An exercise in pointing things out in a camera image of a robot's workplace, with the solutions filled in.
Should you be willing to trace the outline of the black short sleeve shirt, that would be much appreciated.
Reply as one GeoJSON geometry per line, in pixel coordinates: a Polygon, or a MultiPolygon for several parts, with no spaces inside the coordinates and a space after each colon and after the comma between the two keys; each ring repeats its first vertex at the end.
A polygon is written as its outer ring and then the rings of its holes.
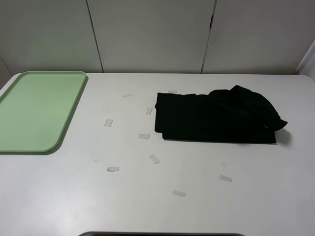
{"type": "Polygon", "coordinates": [[[274,144],[287,125],[261,94],[235,85],[209,94],[158,93],[155,131],[171,141],[274,144]]]}

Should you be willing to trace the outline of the light green plastic tray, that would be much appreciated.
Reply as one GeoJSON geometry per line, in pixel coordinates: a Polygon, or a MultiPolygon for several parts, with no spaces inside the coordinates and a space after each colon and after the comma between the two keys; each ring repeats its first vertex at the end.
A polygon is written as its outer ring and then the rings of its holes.
{"type": "Polygon", "coordinates": [[[46,154],[62,143],[88,77],[82,71],[31,71],[0,97],[0,152],[46,154]]]}

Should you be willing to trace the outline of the clear tape piece upper middle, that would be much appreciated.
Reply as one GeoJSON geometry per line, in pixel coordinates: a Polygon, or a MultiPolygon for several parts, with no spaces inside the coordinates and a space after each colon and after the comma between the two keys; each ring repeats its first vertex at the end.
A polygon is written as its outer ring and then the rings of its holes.
{"type": "Polygon", "coordinates": [[[152,108],[147,108],[146,114],[150,115],[152,113],[152,110],[153,110],[152,108]]]}

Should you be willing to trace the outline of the clear tape piece front left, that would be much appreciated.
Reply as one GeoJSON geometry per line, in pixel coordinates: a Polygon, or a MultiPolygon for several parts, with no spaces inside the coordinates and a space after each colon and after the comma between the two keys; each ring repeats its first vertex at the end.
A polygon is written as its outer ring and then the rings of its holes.
{"type": "Polygon", "coordinates": [[[106,169],[108,172],[117,172],[119,170],[118,166],[115,167],[107,167],[106,169]]]}

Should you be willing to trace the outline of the clear tape piece right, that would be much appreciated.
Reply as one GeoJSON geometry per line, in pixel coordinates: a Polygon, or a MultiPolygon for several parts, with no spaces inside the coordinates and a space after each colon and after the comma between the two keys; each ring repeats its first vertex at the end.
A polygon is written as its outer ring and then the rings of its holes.
{"type": "Polygon", "coordinates": [[[233,179],[231,177],[226,177],[226,176],[223,176],[223,175],[220,175],[219,179],[220,180],[224,180],[224,181],[228,181],[228,182],[232,182],[233,181],[233,179]]]}

